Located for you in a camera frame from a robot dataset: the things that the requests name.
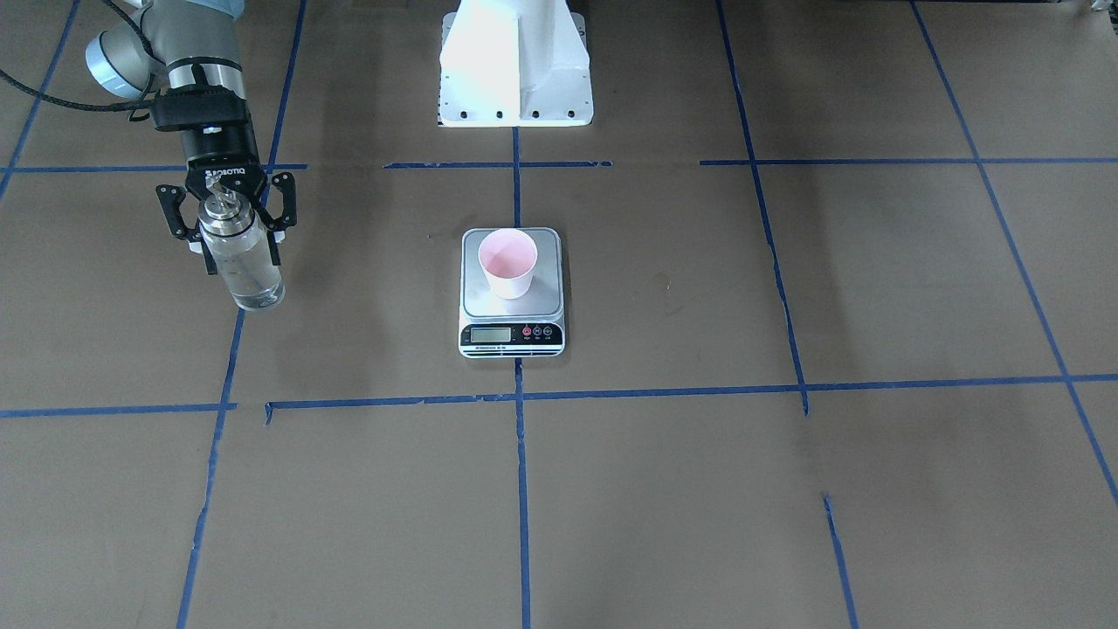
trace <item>cup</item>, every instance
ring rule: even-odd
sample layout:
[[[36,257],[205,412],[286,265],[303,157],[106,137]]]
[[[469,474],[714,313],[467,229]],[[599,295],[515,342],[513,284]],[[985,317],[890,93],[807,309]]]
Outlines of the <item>cup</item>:
[[[518,298],[532,285],[539,250],[536,240],[520,229],[495,229],[477,247],[477,261],[493,294]]]

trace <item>digital scale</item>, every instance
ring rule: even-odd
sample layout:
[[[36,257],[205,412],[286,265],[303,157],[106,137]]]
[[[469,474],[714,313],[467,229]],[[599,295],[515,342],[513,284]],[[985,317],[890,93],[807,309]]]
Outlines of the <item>digital scale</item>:
[[[567,347],[562,297],[562,245],[548,227],[524,227],[539,256],[528,292],[501,298],[490,290],[477,248],[495,229],[471,229],[462,236],[462,286],[458,301],[458,352],[466,359],[558,356]]]

